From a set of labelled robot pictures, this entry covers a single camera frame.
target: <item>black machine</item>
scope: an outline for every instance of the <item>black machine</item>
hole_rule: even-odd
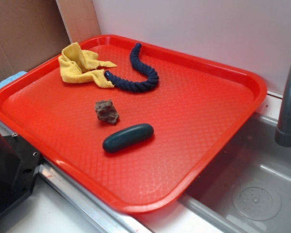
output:
[[[40,152],[16,133],[0,134],[0,217],[31,195],[41,158]]]

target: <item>navy rope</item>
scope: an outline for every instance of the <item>navy rope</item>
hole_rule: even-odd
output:
[[[130,52],[130,63],[132,67],[140,73],[146,75],[148,79],[144,82],[133,82],[113,75],[110,71],[105,72],[105,77],[118,88],[131,92],[146,92],[152,90],[159,83],[159,76],[154,68],[144,64],[139,59],[141,44],[137,43]]]

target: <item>sink basin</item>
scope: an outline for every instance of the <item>sink basin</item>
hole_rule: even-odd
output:
[[[254,114],[180,201],[223,232],[291,233],[291,148],[276,124]]]

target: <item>cardboard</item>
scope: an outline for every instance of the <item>cardboard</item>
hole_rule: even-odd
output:
[[[56,1],[0,0],[0,82],[70,44]]]
[[[70,42],[101,35],[92,0],[56,0]]]

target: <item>tray rim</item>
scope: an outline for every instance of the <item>tray rim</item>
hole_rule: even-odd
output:
[[[82,47],[82,49],[89,49],[89,48],[93,48],[93,47],[98,46],[98,45],[108,45],[116,40],[121,41],[122,42],[121,46],[123,46],[124,48],[127,48],[128,50],[130,50],[134,46],[135,43],[139,42],[137,40],[121,37],[118,35],[100,35],[100,36],[95,36],[95,37],[89,38],[89,39],[81,42],[80,46]],[[151,45],[151,44],[148,44],[145,42],[140,42],[140,43],[142,43],[142,45],[143,45],[143,48],[144,48],[143,52],[149,56],[151,56],[151,54],[153,54],[153,51],[157,51],[157,52],[159,52],[158,55],[160,56],[161,59],[163,59],[164,56],[166,56],[166,55],[172,55],[172,56],[184,58],[185,59],[184,62],[190,61],[190,62],[188,62],[188,64],[187,63],[185,64],[186,66],[189,66],[193,63],[196,64],[196,62],[203,64],[203,65],[206,64],[208,69],[217,69],[221,73],[224,73],[224,72],[234,73],[235,75],[234,76],[231,75],[231,77],[229,79],[232,82],[240,83],[240,84],[245,85],[245,86],[252,85],[255,88],[255,90],[250,89],[254,94],[254,101],[251,103],[250,107],[247,108],[242,113],[242,115],[236,121],[233,122],[232,127],[230,127],[223,134],[223,136],[220,137],[219,141],[216,142],[215,144],[218,144],[218,143],[226,144],[232,138],[232,136],[238,131],[238,129],[240,129],[241,126],[250,118],[250,116],[255,112],[255,110],[260,106],[260,104],[266,98],[266,95],[267,95],[266,84],[263,81],[263,79],[255,73],[252,73],[250,71],[246,71],[246,70],[243,70],[240,68],[228,66],[225,64],[221,64],[218,62],[214,62],[211,60],[207,60],[204,58],[199,58],[199,57],[184,54],[181,52],[165,49],[165,48]],[[49,73],[50,70],[48,69],[48,72],[46,72],[46,73],[42,73],[42,74],[39,73],[39,75],[32,75],[33,73],[36,73],[39,70],[44,70],[43,68],[47,67],[47,66],[52,68],[52,70],[58,68],[59,67],[59,64],[58,64],[58,57],[59,56],[60,56],[60,54],[55,56],[54,58],[46,61],[45,63],[41,64],[40,66],[37,66],[36,68],[29,71],[27,74],[20,77],[19,79],[15,80],[15,81],[11,82],[10,84],[6,85],[5,87],[1,88],[0,89],[0,106],[2,106],[4,101],[7,100],[7,98],[9,98],[12,94],[21,90],[25,86],[34,82],[35,80],[38,80],[39,78],[43,77],[46,73]],[[12,121],[7,115],[5,115],[1,111],[0,111],[0,121],[2,121],[4,124],[6,124],[13,131],[22,135],[22,137],[26,138],[32,145],[39,148],[41,150],[42,154],[52,153],[51,148],[44,148],[45,147],[44,143],[37,141],[34,136],[32,136],[26,132],[26,129],[19,127],[19,125],[16,122]],[[214,146],[211,147],[211,149],[207,152],[207,154],[208,153],[213,154],[210,161],[216,156],[216,154],[219,152],[219,150],[220,149],[217,147],[214,147]],[[199,161],[199,163],[202,163],[204,160],[206,160],[205,161],[206,164],[208,164],[210,162],[210,161],[208,161],[209,160],[208,156],[203,156],[201,158],[201,160]],[[80,182],[80,183],[85,188],[93,185],[93,180],[89,179],[87,176],[82,175],[82,173],[79,170],[77,170],[76,168],[74,168],[66,163],[61,164],[59,168],[62,169],[65,173],[67,173],[69,176],[71,176],[75,180],[78,180],[78,177],[82,176],[82,182]],[[171,203],[172,201],[176,200],[177,198],[179,198],[180,195],[184,192],[185,188],[188,187],[189,184],[199,174],[199,173],[194,172],[197,170],[197,168],[198,168],[198,165],[195,165],[191,169],[191,171],[181,180],[179,185],[177,185],[168,195],[166,195],[165,197],[161,198],[160,200],[157,200],[157,201],[152,202],[152,203],[138,204],[137,205],[137,204],[130,204],[130,203],[127,203],[125,201],[116,199],[115,194],[113,194],[109,190],[106,190],[103,186],[101,186],[100,184],[95,182],[97,187],[102,189],[105,192],[103,197],[100,197],[100,196],[98,196],[98,197],[103,199],[103,201],[108,203],[111,207],[113,207],[119,211],[122,211],[122,212],[126,212],[126,213],[150,212],[150,211],[159,209],[159,208]]]

